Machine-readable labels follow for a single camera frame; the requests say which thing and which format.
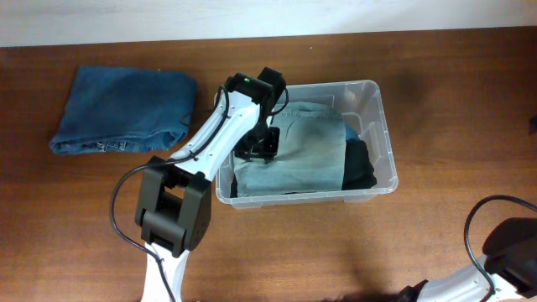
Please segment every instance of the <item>light blue denim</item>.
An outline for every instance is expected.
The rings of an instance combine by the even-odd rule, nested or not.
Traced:
[[[348,122],[345,122],[345,140],[360,140],[360,137],[358,137],[358,133],[356,133],[356,130],[354,130],[354,128],[351,127]]]
[[[274,161],[233,158],[237,197],[341,190],[346,130],[340,113],[322,104],[291,102],[271,127],[279,128]]]
[[[168,149],[188,133],[180,118],[192,111],[196,89],[196,80],[181,72],[79,67],[50,149],[61,155]]]

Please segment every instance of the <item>black cable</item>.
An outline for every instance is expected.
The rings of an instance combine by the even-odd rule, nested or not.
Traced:
[[[197,113],[209,113],[209,112],[212,114],[212,113],[214,112],[214,109],[202,109],[202,110],[194,110],[193,112],[188,112],[188,113],[184,114],[184,115],[179,119],[179,123],[180,123],[181,125],[183,125],[183,126],[197,128],[197,127],[203,125],[203,122],[198,122],[197,124],[192,125],[191,123],[186,123],[186,122],[185,122],[185,118],[188,117],[188,116],[197,114]]]
[[[521,200],[521,199],[519,199],[517,197],[512,197],[512,196],[508,196],[508,195],[492,195],[492,196],[486,197],[486,198],[482,199],[481,201],[479,201],[472,208],[472,210],[470,211],[470,214],[468,214],[467,221],[464,224],[464,247],[467,249],[468,257],[470,257],[470,260],[472,260],[473,266],[475,266],[477,268],[477,270],[479,271],[479,273],[481,273],[483,275],[483,277],[485,277],[485,279],[488,281],[488,293],[485,296],[485,298],[483,298],[481,300],[481,302],[485,302],[490,297],[494,296],[496,294],[496,289],[494,287],[493,279],[490,278],[490,276],[488,275],[487,271],[485,271],[485,268],[483,268],[483,266],[481,264],[479,264],[479,262],[476,260],[476,257],[474,256],[474,254],[472,252],[472,249],[470,248],[470,239],[468,238],[468,232],[470,230],[470,222],[472,222],[472,218],[474,217],[474,215],[476,215],[477,210],[479,210],[480,207],[482,207],[484,204],[486,204],[486,203],[488,203],[489,201],[492,201],[492,200],[511,201],[511,202],[513,202],[515,204],[525,206],[530,210],[537,211],[537,206],[529,203],[526,200]]]
[[[171,160],[168,160],[168,161],[166,161],[164,163],[157,163],[157,164],[142,164],[142,165],[140,165],[140,166],[138,166],[138,167],[136,167],[134,169],[131,169],[121,179],[119,179],[119,181],[116,184],[116,187],[114,188],[114,190],[112,192],[112,197],[110,199],[110,222],[112,223],[112,228],[114,229],[114,231],[123,240],[125,240],[126,242],[134,245],[135,247],[137,247],[142,252],[147,253],[148,255],[150,255],[151,257],[154,258],[155,262],[157,263],[157,266],[159,267],[159,272],[160,272],[160,277],[162,278],[162,282],[164,283],[166,291],[168,292],[169,298],[173,302],[175,302],[175,297],[174,297],[174,294],[171,292],[171,288],[169,287],[169,283],[166,280],[166,276],[164,275],[164,268],[162,267],[162,259],[160,259],[159,256],[156,253],[152,252],[151,250],[147,249],[146,247],[142,246],[141,244],[135,242],[133,239],[129,238],[127,235],[125,235],[123,232],[121,232],[121,230],[119,230],[119,228],[117,227],[117,223],[116,223],[116,217],[114,216],[114,205],[116,204],[116,198],[117,198],[117,193],[119,192],[119,189],[121,189],[123,183],[129,177],[133,176],[137,172],[139,172],[141,170],[144,170],[144,169],[160,168],[160,167],[164,167],[164,166],[167,166],[167,165],[184,163],[185,161],[194,159],[196,157],[196,155],[201,153],[201,151],[203,151],[203,149],[205,149],[209,145],[209,143],[211,143],[212,139],[216,136],[218,131],[220,131],[220,129],[224,125],[224,122],[226,121],[226,118],[227,118],[227,114],[229,113],[229,94],[227,93],[227,89],[226,89],[226,87],[224,85],[220,86],[219,89],[218,89],[218,93],[216,95],[216,104],[215,104],[215,106],[213,108],[213,111],[215,111],[217,109],[217,106],[220,103],[220,98],[221,98],[222,91],[224,91],[224,96],[226,97],[226,108],[224,109],[224,113],[222,114],[222,119],[220,120],[220,122],[216,126],[215,131],[213,131],[211,136],[209,136],[209,138],[200,146],[200,148],[198,148],[196,151],[190,153],[188,156],[186,156],[186,157],[184,157],[182,159],[171,159]]]
[[[269,117],[275,116],[276,114],[282,112],[287,107],[287,104],[289,103],[289,92],[287,91],[287,87],[285,87],[284,90],[285,90],[285,104],[284,104],[284,106],[281,107],[278,111],[269,113],[268,114]]]

